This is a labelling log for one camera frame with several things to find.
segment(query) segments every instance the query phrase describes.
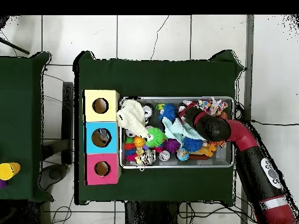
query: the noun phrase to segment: light blue cloth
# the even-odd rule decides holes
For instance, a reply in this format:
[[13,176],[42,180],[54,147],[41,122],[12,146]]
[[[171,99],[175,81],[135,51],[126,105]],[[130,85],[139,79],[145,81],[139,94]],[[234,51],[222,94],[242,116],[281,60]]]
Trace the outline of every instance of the light blue cloth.
[[162,123],[165,126],[165,135],[168,138],[173,138],[178,140],[178,142],[183,146],[183,140],[185,137],[196,139],[196,140],[205,140],[201,135],[197,133],[189,124],[182,123],[178,118],[175,119],[175,122],[172,123],[168,118],[163,117]]

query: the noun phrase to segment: dark green tablecloth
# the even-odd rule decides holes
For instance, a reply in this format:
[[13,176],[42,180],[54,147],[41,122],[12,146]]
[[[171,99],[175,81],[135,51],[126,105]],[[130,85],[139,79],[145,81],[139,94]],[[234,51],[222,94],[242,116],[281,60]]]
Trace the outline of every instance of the dark green tablecloth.
[[75,143],[79,161],[75,175],[75,202],[82,201],[200,201],[232,204],[233,167],[210,169],[123,169],[116,185],[84,185],[82,90],[113,89],[120,96],[230,96],[243,67],[232,51],[211,60],[129,61],[95,60],[82,52],[74,62]]
[[41,89],[50,54],[0,57],[0,163],[18,162],[20,172],[0,189],[0,199],[51,201],[38,187],[41,161]]

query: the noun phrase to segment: orange ball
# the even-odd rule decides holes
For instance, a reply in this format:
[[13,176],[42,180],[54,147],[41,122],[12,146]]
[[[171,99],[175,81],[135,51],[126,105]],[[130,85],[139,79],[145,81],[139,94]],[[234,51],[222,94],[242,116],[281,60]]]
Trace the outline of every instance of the orange ball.
[[140,136],[135,136],[133,143],[138,148],[143,147],[143,145],[145,144],[143,138],[141,138]]

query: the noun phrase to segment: yellow cube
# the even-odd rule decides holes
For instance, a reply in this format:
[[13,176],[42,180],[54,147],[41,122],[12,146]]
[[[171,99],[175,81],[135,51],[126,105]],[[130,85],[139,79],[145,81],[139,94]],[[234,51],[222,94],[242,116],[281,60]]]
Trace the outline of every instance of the yellow cube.
[[84,97],[86,122],[116,122],[119,94],[115,90],[84,90]]

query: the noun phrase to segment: pink cube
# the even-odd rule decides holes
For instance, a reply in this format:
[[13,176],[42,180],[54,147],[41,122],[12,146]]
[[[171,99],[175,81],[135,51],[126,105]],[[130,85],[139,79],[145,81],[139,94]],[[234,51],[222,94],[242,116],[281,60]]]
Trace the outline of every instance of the pink cube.
[[117,184],[120,175],[116,153],[87,154],[87,185]]

